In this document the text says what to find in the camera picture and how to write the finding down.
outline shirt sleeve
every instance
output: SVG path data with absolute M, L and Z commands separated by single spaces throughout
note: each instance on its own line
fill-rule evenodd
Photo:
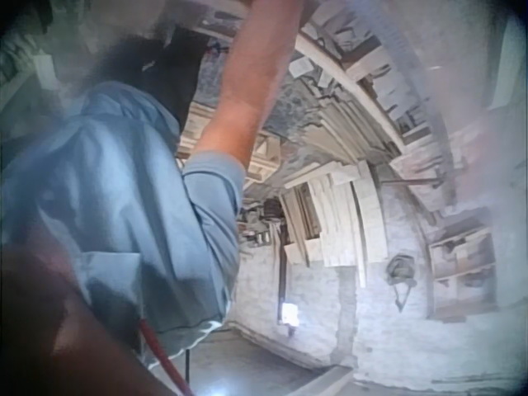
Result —
M 193 154 L 182 175 L 212 258 L 230 293 L 238 273 L 237 216 L 242 204 L 244 168 L 228 154 L 207 151 Z

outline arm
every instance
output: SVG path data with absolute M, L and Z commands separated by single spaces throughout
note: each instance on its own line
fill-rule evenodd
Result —
M 227 59 L 217 111 L 195 152 L 218 151 L 248 167 L 295 47 L 304 0 L 253 0 Z

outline light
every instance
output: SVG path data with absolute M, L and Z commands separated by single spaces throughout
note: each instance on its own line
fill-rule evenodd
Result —
M 288 324 L 294 328 L 297 328 L 299 326 L 299 308 L 297 308 L 297 305 L 282 303 L 280 319 L 282 320 L 283 324 Z

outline blue shirt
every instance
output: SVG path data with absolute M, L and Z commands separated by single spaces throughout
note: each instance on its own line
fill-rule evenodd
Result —
M 66 249 L 82 294 L 141 351 L 146 318 L 169 355 L 224 320 L 238 272 L 245 171 L 227 154 L 175 160 L 180 126 L 117 82 L 80 98 L 56 133 L 15 158 L 2 183 L 2 243 L 37 218 Z

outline man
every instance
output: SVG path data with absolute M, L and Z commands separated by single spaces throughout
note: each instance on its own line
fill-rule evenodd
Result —
M 302 7 L 303 0 L 252 2 L 225 64 L 217 110 L 183 169 L 174 142 L 206 41 L 179 30 L 144 73 L 150 50 L 134 60 L 127 41 L 118 58 L 136 69 L 123 72 L 126 84 L 90 88 L 60 130 L 9 164 L 2 365 L 12 387 L 165 394 L 130 353 L 145 352 L 139 320 L 169 355 L 222 323 L 238 271 L 245 170 L 290 61 Z

